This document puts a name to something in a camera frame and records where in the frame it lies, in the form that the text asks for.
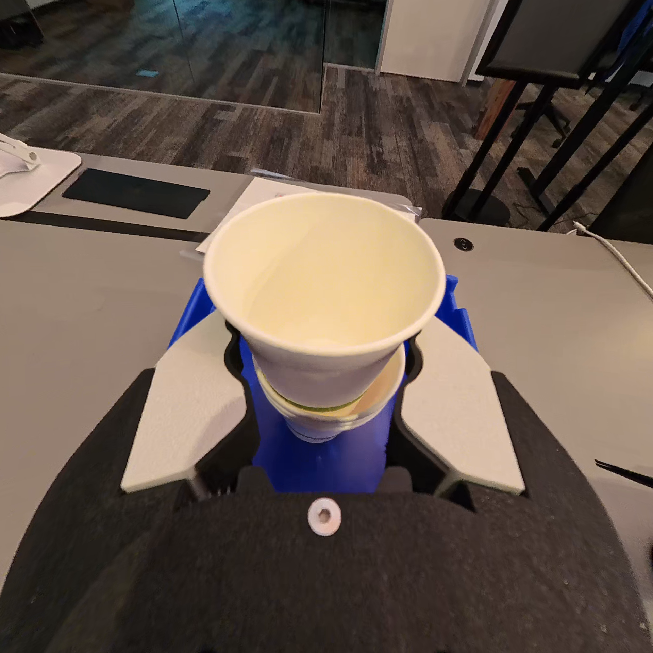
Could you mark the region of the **white door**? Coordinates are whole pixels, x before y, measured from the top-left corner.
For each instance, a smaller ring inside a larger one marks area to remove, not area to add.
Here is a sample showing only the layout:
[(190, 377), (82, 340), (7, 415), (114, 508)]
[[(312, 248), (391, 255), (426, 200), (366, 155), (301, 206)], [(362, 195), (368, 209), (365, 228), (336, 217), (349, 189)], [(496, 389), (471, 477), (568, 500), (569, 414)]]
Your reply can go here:
[(506, 1), (388, 1), (375, 72), (464, 84)]

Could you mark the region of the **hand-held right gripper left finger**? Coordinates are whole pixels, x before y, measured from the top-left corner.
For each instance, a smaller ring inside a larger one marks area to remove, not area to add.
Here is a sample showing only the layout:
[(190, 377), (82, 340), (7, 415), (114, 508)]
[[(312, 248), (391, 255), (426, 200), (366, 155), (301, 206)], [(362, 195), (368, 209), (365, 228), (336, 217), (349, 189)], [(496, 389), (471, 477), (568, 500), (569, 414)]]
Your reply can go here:
[(228, 492), (260, 445), (240, 333), (214, 311), (155, 365), (121, 480), (128, 493), (188, 481), (197, 494)]

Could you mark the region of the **black pronged object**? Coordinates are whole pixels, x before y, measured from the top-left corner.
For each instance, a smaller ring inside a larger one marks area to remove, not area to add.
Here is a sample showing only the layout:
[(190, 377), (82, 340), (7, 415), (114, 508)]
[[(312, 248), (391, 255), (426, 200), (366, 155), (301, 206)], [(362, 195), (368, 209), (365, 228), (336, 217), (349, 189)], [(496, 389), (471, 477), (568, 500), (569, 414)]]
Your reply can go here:
[(648, 476), (648, 475), (645, 475), (645, 474), (642, 474), (642, 473), (639, 473), (639, 472), (635, 472), (635, 471), (632, 471), (632, 470), (629, 470), (629, 469), (626, 469), (626, 468), (623, 468), (623, 467), (619, 467), (617, 465), (614, 465), (614, 464), (611, 464), (611, 463), (608, 463), (608, 462), (604, 462), (604, 461), (600, 461), (600, 460), (597, 460), (597, 459), (595, 459), (594, 463), (600, 469), (603, 469), (605, 471), (609, 471), (611, 473), (614, 473), (615, 475), (618, 475), (618, 476), (620, 476), (622, 478), (630, 480), (630, 481), (632, 481), (632, 482), (634, 482), (636, 484), (646, 486), (648, 488), (652, 488), (652, 476)]

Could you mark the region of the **blue jacket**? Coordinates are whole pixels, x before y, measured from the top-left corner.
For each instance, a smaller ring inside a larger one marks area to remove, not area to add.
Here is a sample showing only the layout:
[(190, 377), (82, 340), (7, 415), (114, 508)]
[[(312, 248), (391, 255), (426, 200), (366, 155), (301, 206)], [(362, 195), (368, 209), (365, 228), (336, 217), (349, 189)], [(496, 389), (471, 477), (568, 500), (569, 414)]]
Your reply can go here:
[(616, 50), (615, 62), (610, 66), (610, 69), (607, 73), (608, 78), (613, 76), (616, 71), (623, 65), (624, 57), (627, 53), (632, 39), (635, 37), (637, 30), (641, 25), (642, 20), (643, 18), (641, 12), (639, 11), (624, 29)]

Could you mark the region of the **black office chair base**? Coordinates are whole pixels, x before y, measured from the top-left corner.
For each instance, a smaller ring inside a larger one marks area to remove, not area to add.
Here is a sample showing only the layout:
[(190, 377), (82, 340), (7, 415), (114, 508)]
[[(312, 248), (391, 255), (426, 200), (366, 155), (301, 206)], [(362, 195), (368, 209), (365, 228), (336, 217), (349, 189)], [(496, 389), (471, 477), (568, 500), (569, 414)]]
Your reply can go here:
[[(543, 105), (541, 110), (539, 111), (537, 115), (536, 121), (539, 121), (540, 119), (544, 118), (546, 119), (551, 126), (554, 128), (554, 130), (558, 133), (558, 138), (553, 141), (552, 147), (554, 149), (559, 148), (562, 143), (567, 139), (568, 135), (571, 133), (571, 121), (570, 119), (555, 105), (554, 103), (554, 95), (557, 92), (556, 87), (552, 87), (553, 91), (549, 97), (549, 100), (546, 105)], [(510, 137), (513, 138), (516, 134), (518, 129), (520, 128), (521, 124), (524, 122), (524, 119), (528, 116), (529, 112), (533, 109), (537, 101), (528, 101), (528, 102), (519, 102), (515, 110), (516, 111), (522, 111), (524, 112), (524, 116), (522, 121), (518, 124), (517, 127), (513, 130), (513, 132), (510, 134)]]

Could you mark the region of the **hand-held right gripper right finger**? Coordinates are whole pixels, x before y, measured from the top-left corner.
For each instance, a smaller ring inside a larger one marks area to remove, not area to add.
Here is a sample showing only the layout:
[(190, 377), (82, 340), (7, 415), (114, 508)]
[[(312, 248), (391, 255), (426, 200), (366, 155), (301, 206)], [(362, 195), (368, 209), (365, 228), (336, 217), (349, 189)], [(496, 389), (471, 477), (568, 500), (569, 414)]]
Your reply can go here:
[(424, 327), (415, 347), (420, 370), (396, 403), (405, 441), (425, 456), (410, 471), (413, 488), (445, 496), (467, 482), (522, 494), (526, 485), (489, 365), (446, 326)]

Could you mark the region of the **stack of white paper cups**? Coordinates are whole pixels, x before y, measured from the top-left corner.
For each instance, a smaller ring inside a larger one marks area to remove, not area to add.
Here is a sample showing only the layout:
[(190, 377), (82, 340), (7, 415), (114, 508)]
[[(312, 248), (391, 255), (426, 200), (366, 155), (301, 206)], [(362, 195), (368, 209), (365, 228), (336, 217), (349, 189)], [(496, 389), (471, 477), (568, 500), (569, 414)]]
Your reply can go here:
[(363, 426), (380, 414), (396, 395), (404, 378), (405, 346), (401, 345), (365, 393), (356, 401), (338, 409), (315, 410), (298, 407), (276, 392), (258, 363), (253, 365), (259, 385), (271, 405), (279, 412), (299, 439), (325, 443), (341, 433)]

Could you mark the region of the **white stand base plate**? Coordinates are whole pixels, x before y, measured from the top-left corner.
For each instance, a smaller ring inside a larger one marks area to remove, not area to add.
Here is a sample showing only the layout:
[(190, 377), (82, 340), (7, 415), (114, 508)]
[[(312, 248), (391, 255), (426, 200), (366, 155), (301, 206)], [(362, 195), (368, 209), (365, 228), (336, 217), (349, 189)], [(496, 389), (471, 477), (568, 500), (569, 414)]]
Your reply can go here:
[(35, 148), (1, 134), (1, 218), (32, 209), (81, 164), (76, 153)]

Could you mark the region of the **laminated printed paper sheet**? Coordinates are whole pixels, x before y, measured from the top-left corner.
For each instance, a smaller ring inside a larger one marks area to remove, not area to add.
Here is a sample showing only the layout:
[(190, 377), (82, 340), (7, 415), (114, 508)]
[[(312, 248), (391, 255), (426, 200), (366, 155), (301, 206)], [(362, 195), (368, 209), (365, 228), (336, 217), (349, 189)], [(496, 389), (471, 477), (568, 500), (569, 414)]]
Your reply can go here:
[(351, 189), (335, 185), (314, 184), (260, 168), (252, 169), (249, 174), (253, 179), (242, 191), (233, 207), (218, 223), (219, 226), (224, 222), (230, 221), (244, 210), (264, 201), (308, 192), (329, 192), (363, 197), (375, 200), (389, 208), (397, 210), (415, 223), (419, 223), (422, 218), (422, 208), (413, 205), (411, 200), (402, 195), (389, 192)]

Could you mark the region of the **black monitor floor stand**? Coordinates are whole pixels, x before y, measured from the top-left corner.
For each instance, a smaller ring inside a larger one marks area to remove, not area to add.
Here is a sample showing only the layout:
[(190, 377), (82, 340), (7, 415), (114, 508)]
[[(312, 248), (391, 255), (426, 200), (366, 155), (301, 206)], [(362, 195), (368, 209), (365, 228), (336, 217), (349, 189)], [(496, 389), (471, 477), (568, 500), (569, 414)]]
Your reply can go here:
[[(510, 209), (494, 195), (494, 190), (527, 136), (530, 134), (530, 131), (537, 123), (535, 119), (537, 119), (537, 115), (542, 106), (547, 104), (553, 91), (552, 87), (558, 89), (557, 86), (545, 84), (541, 88), (535, 99), (537, 103), (524, 119), (517, 134), (511, 138), (508, 147), (494, 168), (494, 172), (484, 188), (479, 191), (472, 189), (471, 185), (504, 126), (509, 121), (516, 105), (520, 102), (520, 98), (527, 85), (525, 81), (516, 82), (486, 138), (481, 142), (474, 159), (461, 177), (456, 189), (447, 197), (442, 210), (442, 217), (444, 219), (453, 219), (474, 224), (489, 224), (499, 227), (508, 225)], [(574, 129), (571, 130), (567, 139), (558, 148), (556, 154), (541, 171), (539, 176), (534, 177), (529, 168), (520, 167), (518, 169), (518, 176), (526, 185), (531, 198), (536, 203), (536, 208), (545, 217), (537, 227), (538, 231), (548, 231), (583, 196), (606, 168), (632, 142), (634, 137), (646, 125), (652, 122), (652, 89), (648, 89), (647, 95), (641, 94), (639, 102), (631, 105), (631, 108), (642, 106), (642, 109), (626, 130), (617, 137), (616, 141), (612, 143), (600, 159), (560, 199), (557, 205), (551, 203), (551, 200), (545, 194), (545, 189), (559, 175), (566, 166), (567, 161), (571, 159), (574, 153), (582, 146), (583, 142), (605, 117), (618, 95), (621, 94), (623, 88), (623, 85), (617, 86), (616, 84), (610, 84), (603, 88), (601, 94), (594, 99), (592, 105), (588, 107), (588, 110)]]

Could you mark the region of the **blue plastic bin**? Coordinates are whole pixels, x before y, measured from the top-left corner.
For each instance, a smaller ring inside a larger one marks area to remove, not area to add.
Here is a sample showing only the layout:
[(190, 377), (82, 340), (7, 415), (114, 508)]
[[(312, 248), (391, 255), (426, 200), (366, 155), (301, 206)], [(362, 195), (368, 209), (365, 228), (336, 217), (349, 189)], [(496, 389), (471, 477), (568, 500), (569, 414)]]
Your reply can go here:
[[(447, 275), (445, 297), (437, 317), (470, 346), (478, 349), (469, 315), (456, 303), (458, 277)], [(200, 277), (182, 313), (168, 348), (186, 331), (215, 310)], [(298, 439), (268, 401), (256, 376), (251, 352), (241, 339), (236, 368), (247, 381), (260, 434), (253, 465), (265, 469), (278, 492), (374, 492), (386, 464), (386, 445), (395, 395), (370, 422), (340, 434), (326, 443), (313, 444)]]

